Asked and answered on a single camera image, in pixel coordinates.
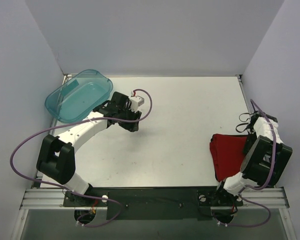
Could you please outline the red t shirt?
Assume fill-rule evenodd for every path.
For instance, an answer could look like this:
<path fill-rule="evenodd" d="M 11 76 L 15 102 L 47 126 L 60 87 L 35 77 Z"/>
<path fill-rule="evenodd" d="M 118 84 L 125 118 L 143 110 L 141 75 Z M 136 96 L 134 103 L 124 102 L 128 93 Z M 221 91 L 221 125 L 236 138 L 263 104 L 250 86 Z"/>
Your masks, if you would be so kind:
<path fill-rule="evenodd" d="M 212 156 L 215 178 L 218 182 L 236 175 L 245 158 L 243 153 L 247 135 L 216 133 L 211 137 L 209 149 Z"/>

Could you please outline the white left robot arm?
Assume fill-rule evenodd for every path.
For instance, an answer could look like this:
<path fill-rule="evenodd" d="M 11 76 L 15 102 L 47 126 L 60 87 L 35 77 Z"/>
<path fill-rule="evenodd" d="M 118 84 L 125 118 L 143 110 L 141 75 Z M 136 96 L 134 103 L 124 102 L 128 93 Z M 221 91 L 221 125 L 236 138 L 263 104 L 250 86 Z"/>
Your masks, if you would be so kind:
<path fill-rule="evenodd" d="M 95 107 L 86 117 L 85 123 L 75 125 L 60 135 L 48 134 L 42 141 L 36 168 L 39 172 L 67 189 L 76 192 L 75 200 L 81 206 L 88 206 L 93 200 L 90 185 L 76 173 L 76 151 L 97 133 L 118 124 L 129 132 L 139 130 L 141 118 L 138 108 L 144 98 L 127 96 L 114 92 L 110 100 Z"/>

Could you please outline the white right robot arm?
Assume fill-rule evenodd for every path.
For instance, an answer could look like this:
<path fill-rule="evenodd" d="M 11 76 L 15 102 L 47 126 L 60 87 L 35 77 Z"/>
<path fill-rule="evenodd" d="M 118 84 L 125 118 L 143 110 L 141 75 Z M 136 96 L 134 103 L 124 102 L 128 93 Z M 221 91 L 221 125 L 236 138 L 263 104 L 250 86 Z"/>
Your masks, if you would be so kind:
<path fill-rule="evenodd" d="M 246 189 L 277 184 L 293 153 L 281 140 L 278 126 L 275 117 L 255 111 L 246 123 L 247 135 L 212 136 L 209 148 L 219 182 L 213 192 L 217 204 L 226 204 Z"/>

